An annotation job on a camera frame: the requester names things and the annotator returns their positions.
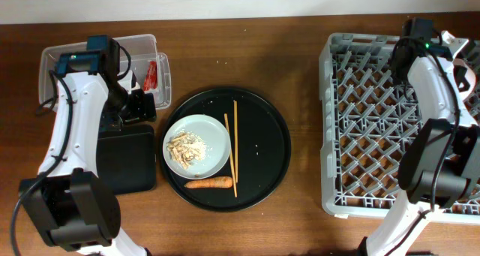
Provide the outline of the grey dishwasher rack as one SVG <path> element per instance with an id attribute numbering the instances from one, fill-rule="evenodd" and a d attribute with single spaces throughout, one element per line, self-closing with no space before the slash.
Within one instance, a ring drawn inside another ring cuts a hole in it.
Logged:
<path id="1" fill-rule="evenodd" d="M 399 161 L 422 118 L 413 88 L 392 82 L 397 41 L 334 33 L 319 56 L 322 207 L 329 215 L 383 218 L 400 191 Z"/>

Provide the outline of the red snack wrapper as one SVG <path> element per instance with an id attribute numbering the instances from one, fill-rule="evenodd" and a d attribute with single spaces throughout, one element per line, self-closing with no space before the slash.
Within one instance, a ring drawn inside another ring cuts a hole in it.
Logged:
<path id="1" fill-rule="evenodd" d="M 158 86 L 157 62 L 150 61 L 142 89 L 144 92 L 146 92 L 152 89 L 156 89 L 157 86 Z"/>

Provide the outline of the round black tray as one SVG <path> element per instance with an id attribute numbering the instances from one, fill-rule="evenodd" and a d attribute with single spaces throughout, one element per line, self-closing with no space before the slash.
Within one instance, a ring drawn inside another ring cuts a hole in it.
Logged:
<path id="1" fill-rule="evenodd" d="M 267 198 L 282 182 L 290 164 L 291 140 L 287 124 L 266 99 L 246 89 L 223 87 L 200 92 L 177 107 L 166 122 L 160 142 L 179 120 L 209 116 L 233 128 L 234 104 L 238 105 L 238 196 L 231 188 L 186 188 L 188 178 L 168 166 L 170 154 L 160 149 L 160 169 L 173 190 L 188 203 L 213 212 L 236 212 Z"/>

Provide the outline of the pink bowl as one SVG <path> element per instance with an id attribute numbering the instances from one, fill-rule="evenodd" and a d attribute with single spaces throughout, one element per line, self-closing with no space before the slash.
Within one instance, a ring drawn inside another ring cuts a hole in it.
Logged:
<path id="1" fill-rule="evenodd" d="M 455 59 L 453 64 L 454 79 L 457 84 L 460 97 L 463 101 L 465 101 L 476 86 L 476 74 L 462 59 Z"/>

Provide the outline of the rectangular black tray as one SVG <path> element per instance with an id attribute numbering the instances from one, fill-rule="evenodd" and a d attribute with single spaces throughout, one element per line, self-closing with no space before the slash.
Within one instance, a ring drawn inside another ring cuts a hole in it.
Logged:
<path id="1" fill-rule="evenodd" d="M 155 131 L 150 125 L 133 125 L 99 133 L 97 174 L 115 195 L 155 188 Z"/>

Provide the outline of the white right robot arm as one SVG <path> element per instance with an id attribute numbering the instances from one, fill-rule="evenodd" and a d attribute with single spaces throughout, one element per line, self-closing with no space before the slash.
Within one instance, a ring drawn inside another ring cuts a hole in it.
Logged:
<path id="1" fill-rule="evenodd" d="M 457 60 L 470 45 L 450 37 L 438 44 L 403 36 L 391 66 L 414 89 L 423 126 L 400 160 L 400 192 L 382 224 L 359 245 L 359 255 L 405 255 L 424 228 L 479 179 L 479 125 L 464 104 L 475 74 Z"/>

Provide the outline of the wooden chopstick long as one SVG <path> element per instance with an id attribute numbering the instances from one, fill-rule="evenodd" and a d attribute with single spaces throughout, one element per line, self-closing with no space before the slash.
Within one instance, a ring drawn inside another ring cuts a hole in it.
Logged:
<path id="1" fill-rule="evenodd" d="M 239 181 L 239 133 L 238 133 L 238 102 L 233 101 L 234 108 L 234 141 L 235 141 L 235 183 Z"/>

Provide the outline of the orange carrot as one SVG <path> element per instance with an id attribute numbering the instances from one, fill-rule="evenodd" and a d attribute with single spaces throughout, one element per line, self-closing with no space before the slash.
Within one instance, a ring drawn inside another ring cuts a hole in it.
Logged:
<path id="1" fill-rule="evenodd" d="M 185 188 L 231 188 L 233 186 L 233 178 L 230 176 L 218 176 L 208 179 L 198 179 L 187 182 Z"/>

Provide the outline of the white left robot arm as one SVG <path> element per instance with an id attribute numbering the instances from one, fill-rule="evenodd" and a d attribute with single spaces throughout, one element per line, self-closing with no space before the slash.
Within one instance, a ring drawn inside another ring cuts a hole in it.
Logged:
<path id="1" fill-rule="evenodd" d="M 10 221 L 14 253 L 16 218 L 24 209 L 48 246 L 84 255 L 148 255 L 122 229 L 119 202 L 98 177 L 96 153 L 103 114 L 132 125 L 156 119 L 150 94 L 126 91 L 119 80 L 126 50 L 64 53 L 50 72 L 58 83 L 58 109 L 45 159 L 37 177 L 24 179 Z"/>

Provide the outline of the rice and food scraps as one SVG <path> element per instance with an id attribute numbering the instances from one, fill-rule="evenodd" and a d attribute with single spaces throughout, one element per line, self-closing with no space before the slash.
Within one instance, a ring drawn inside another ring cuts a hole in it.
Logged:
<path id="1" fill-rule="evenodd" d="M 167 144 L 172 160 L 187 170 L 194 161 L 202 161 L 206 157 L 206 144 L 202 138 L 192 132 L 181 131 Z"/>

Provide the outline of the grey plate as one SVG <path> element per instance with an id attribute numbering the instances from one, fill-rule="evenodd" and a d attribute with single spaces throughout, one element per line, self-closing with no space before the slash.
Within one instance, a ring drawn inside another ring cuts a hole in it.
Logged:
<path id="1" fill-rule="evenodd" d="M 166 144 L 181 131 L 192 132 L 202 138 L 206 144 L 206 156 L 202 161 L 184 170 L 180 164 L 172 160 Z M 214 176 L 227 163 L 230 153 L 227 130 L 223 123 L 213 117 L 194 114 L 181 118 L 167 130 L 160 150 L 167 167 L 176 175 L 185 179 L 205 179 Z"/>

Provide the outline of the clear plastic waste bin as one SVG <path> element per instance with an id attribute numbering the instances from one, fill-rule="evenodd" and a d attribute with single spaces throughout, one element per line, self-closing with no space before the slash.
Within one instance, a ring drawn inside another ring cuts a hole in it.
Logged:
<path id="1" fill-rule="evenodd" d="M 167 55 L 157 50 L 156 37 L 152 34 L 144 34 L 118 37 L 114 38 L 114 40 L 118 41 L 130 54 L 130 69 L 134 72 L 140 87 L 143 87 L 146 80 L 150 63 L 156 63 L 157 87 L 146 91 L 146 93 L 153 94 L 157 110 L 168 108 L 172 99 L 170 67 Z M 40 104 L 53 96 L 53 88 L 48 71 L 55 67 L 59 56 L 62 53 L 79 52 L 85 49 L 86 42 L 79 42 L 47 47 L 43 50 L 38 77 L 38 100 Z"/>

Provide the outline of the wooden chopstick short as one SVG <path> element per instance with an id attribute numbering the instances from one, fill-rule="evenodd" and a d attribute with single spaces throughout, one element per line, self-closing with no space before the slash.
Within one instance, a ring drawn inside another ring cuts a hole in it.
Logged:
<path id="1" fill-rule="evenodd" d="M 231 147 L 231 137 L 230 137 L 230 127 L 229 127 L 229 120 L 228 120 L 228 115 L 225 113 L 223 115 L 224 117 L 224 122 L 225 122 L 225 128 L 227 131 L 227 136 L 228 136 L 228 143 L 230 144 L 229 148 L 229 164 L 230 164 L 230 171 L 232 175 L 232 186 L 233 186 L 233 191 L 235 198 L 238 197 L 238 192 L 237 192 L 237 187 L 236 187 L 236 173 L 235 173 L 235 166 L 234 166 L 234 161 L 233 161 L 233 150 Z"/>

